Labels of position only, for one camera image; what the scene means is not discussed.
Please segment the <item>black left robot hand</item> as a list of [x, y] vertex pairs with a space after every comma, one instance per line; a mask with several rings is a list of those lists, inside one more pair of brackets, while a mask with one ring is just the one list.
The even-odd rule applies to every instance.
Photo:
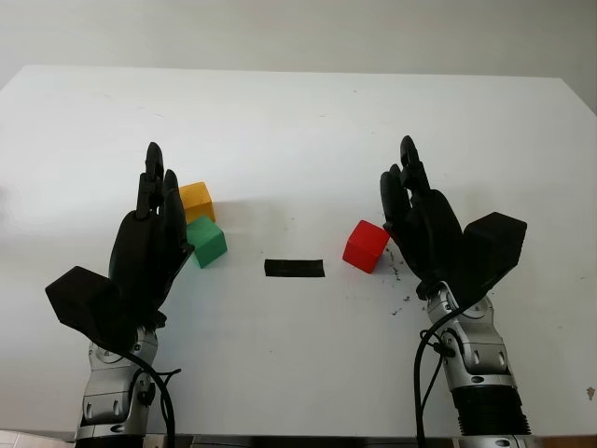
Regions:
[[177, 177], [164, 168], [160, 146], [151, 142], [136, 208], [121, 221], [108, 269], [137, 327], [165, 326], [160, 307], [193, 251]]

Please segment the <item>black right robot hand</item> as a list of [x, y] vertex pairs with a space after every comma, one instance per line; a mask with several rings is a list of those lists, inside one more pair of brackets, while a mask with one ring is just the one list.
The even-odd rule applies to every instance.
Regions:
[[463, 232], [447, 198], [430, 187], [423, 162], [410, 136], [400, 143], [400, 163], [380, 179], [383, 228], [420, 279], [421, 294], [446, 283], [460, 303], [470, 299], [466, 286]]

